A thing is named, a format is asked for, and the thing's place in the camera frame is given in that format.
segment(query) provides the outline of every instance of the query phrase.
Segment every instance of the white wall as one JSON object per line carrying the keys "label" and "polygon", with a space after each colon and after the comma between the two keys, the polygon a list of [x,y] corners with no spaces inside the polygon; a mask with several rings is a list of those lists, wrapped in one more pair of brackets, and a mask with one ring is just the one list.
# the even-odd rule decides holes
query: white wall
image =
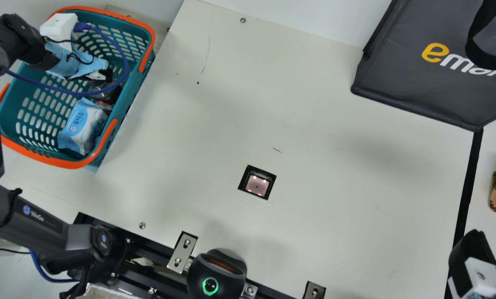
{"label": "white wall", "polygon": [[202,0],[362,48],[390,0]]}
{"label": "white wall", "polygon": [[106,0],[106,2],[172,25],[183,0]]}

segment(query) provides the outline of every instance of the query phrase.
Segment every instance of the floor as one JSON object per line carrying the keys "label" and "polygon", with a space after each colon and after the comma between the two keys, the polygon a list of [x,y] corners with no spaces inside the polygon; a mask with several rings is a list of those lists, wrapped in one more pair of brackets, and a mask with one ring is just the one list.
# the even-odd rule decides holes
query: floor
{"label": "floor", "polygon": [[117,295],[113,295],[102,291],[101,289],[91,288],[87,296],[80,297],[83,299],[127,299],[126,297],[121,297]]}

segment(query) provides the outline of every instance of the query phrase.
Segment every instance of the black cable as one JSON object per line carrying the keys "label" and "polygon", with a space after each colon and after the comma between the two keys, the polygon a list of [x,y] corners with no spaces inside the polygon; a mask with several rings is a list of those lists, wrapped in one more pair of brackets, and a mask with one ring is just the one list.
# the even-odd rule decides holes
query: black cable
{"label": "black cable", "polygon": [[[83,42],[79,41],[79,40],[71,40],[71,39],[64,39],[64,40],[54,40],[48,36],[44,36],[46,40],[48,40],[49,42],[55,42],[57,44],[61,44],[62,42],[70,42],[72,44],[76,44],[76,45],[79,45],[79,46],[82,46],[83,49],[85,49],[89,55],[93,56],[93,51],[91,51],[91,49]],[[82,59],[80,59],[75,53],[71,53],[69,55],[67,55],[67,61],[69,61],[70,57],[73,57],[74,59],[76,59],[78,62],[82,63],[82,64],[85,64],[86,66],[89,66],[90,64],[92,64],[95,60],[95,57],[93,57],[93,59],[90,61],[90,62],[85,62],[83,61]]]}
{"label": "black cable", "polygon": [[7,251],[7,252],[19,253],[19,254],[30,254],[29,252],[21,252],[21,251],[9,250],[9,249],[6,249],[6,248],[0,248],[0,251]]}
{"label": "black cable", "polygon": [[71,53],[69,55],[67,55],[67,61],[69,61],[69,59],[73,57],[74,59],[78,60],[79,63],[81,64],[85,64],[86,66],[89,66],[90,64],[93,64],[94,60],[95,60],[95,57],[93,57],[93,60],[90,61],[90,62],[85,62],[83,61],[82,59],[80,59],[80,57],[78,57],[75,53]]}

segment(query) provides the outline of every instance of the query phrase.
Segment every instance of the metal bracket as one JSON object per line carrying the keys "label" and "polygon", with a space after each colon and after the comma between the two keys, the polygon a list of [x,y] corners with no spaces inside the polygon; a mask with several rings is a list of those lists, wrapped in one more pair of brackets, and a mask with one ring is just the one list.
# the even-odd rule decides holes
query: metal bracket
{"label": "metal bracket", "polygon": [[257,290],[259,290],[258,287],[254,286],[253,284],[244,284],[244,290],[242,291],[242,295],[240,297],[242,299],[255,299],[255,295],[257,295]]}
{"label": "metal bracket", "polygon": [[198,241],[198,237],[182,232],[166,267],[177,274],[181,274],[193,253],[196,241]]}
{"label": "metal bracket", "polygon": [[323,299],[325,297],[326,288],[315,284],[314,282],[307,282],[303,299]]}

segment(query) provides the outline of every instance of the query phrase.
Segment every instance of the light blue cloth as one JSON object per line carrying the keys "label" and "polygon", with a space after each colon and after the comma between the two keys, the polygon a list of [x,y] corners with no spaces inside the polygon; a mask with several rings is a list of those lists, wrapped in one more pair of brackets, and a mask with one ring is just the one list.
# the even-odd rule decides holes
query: light blue cloth
{"label": "light blue cloth", "polygon": [[81,76],[86,76],[92,72],[96,72],[99,70],[106,70],[109,66],[109,63],[102,58],[92,57],[87,53],[83,53],[82,51],[78,51],[76,46],[73,44],[73,53],[75,53],[83,62],[90,62],[91,59],[94,59],[92,64],[83,64],[78,62],[74,57],[70,57],[69,61],[67,61],[67,56],[71,53],[67,49],[62,48],[59,44],[55,42],[47,42],[45,44],[45,49],[47,51],[52,52],[57,58],[60,59],[60,62],[47,73],[52,74],[54,76],[58,76],[59,78],[65,79],[74,79],[79,78]]}

